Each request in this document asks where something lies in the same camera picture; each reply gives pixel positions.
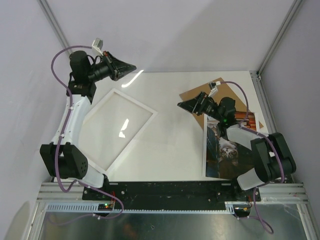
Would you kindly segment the white wooden picture frame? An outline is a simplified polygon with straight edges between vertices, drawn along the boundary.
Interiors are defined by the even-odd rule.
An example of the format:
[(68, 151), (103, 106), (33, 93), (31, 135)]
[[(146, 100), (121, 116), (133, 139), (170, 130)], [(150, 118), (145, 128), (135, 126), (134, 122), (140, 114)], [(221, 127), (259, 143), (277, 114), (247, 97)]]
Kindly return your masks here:
[(151, 107), (113, 88), (86, 114), (79, 148), (92, 167), (111, 176), (157, 114)]

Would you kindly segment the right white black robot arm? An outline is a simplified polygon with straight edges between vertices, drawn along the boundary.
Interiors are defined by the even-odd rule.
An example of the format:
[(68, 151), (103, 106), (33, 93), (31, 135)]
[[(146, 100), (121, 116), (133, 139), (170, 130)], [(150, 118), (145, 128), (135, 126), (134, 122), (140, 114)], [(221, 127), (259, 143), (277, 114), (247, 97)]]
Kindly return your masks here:
[(217, 133), (225, 140), (237, 143), (252, 153), (254, 168), (236, 177), (230, 188), (231, 196), (242, 201), (249, 190), (262, 187), (280, 178), (283, 183), (286, 175), (296, 172), (296, 162), (284, 136), (275, 132), (265, 135), (243, 126), (236, 120), (236, 101), (224, 97), (219, 103), (205, 92), (177, 104), (183, 110), (198, 116), (205, 114), (218, 121)]

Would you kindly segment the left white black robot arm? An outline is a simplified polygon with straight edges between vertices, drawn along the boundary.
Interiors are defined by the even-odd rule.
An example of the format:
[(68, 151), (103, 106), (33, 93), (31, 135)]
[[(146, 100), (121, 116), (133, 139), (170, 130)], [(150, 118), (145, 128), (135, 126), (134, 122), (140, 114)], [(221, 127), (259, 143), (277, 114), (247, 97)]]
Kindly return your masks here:
[(105, 175), (90, 166), (87, 157), (79, 150), (80, 131), (93, 102), (96, 82), (105, 78), (118, 81), (137, 68), (108, 51), (92, 57), (77, 50), (69, 55), (69, 64), (71, 73), (65, 85), (67, 99), (62, 120), (51, 142), (42, 144), (39, 152), (50, 176), (93, 187), (93, 194), (105, 200), (110, 196), (111, 188), (104, 184)]

